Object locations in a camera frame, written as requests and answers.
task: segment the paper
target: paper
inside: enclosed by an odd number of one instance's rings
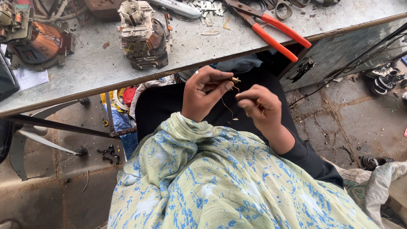
[[[6,52],[7,45],[1,45],[1,52],[4,54]],[[7,63],[10,65],[10,59],[5,58]],[[48,82],[48,72],[37,72],[31,69],[20,66],[17,70],[13,70],[15,78],[20,86],[20,91],[35,87],[37,85]]]

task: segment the black sleeve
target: black sleeve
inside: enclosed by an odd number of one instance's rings
[[[329,182],[344,188],[344,180],[336,168],[320,158],[308,141],[302,140],[291,131],[290,133],[295,138],[294,147],[288,153],[279,156],[300,166],[315,180]]]

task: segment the stone floor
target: stone floor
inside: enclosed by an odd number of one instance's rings
[[[407,138],[403,136],[407,107],[401,98],[397,105],[392,93],[384,97],[373,95],[370,81],[360,77],[356,82],[348,79],[331,82],[293,111],[300,136],[309,140],[319,155],[345,169],[361,166],[358,156],[366,154],[378,159],[383,156],[396,161],[407,159]],[[317,86],[303,89],[311,93]],[[399,87],[395,91],[401,96]],[[101,121],[106,113],[99,103],[100,97],[90,99],[90,106],[77,103],[48,119],[108,132]],[[116,174],[123,164],[110,165],[96,149],[107,149],[113,144],[123,162],[121,142],[60,130],[49,130],[45,138],[72,150],[83,145],[89,153],[83,157],[70,156],[27,140],[24,161],[30,179],[21,182],[8,159],[0,165],[0,220],[16,218],[25,229],[94,229],[104,223]],[[89,182],[82,191],[87,171]]]

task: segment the person's right hand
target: person's right hand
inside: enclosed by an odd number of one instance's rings
[[[290,151],[295,143],[293,135],[281,124],[281,101],[266,87],[258,84],[235,96],[254,125],[270,142],[277,154]]]

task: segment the workbench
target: workbench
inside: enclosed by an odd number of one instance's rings
[[[310,41],[392,22],[407,17],[405,0],[342,0],[329,8],[312,1],[305,8],[292,6],[293,15],[284,23]],[[214,26],[202,25],[200,20],[186,22],[173,17],[173,46],[168,54],[169,65],[162,69],[132,69],[120,50],[119,22],[101,23],[90,19],[80,27],[76,18],[68,20],[77,36],[75,53],[69,55],[64,67],[48,70],[54,77],[45,84],[18,92],[0,102],[0,118],[97,95],[146,81],[158,79],[182,70],[220,62],[235,57],[271,49],[240,18],[229,10],[224,17],[216,16]],[[227,26],[223,24],[229,16]],[[161,12],[156,18],[164,22]],[[283,45],[294,43],[273,26],[265,31]],[[201,35],[218,30],[218,35]],[[103,44],[110,42],[107,48]]]

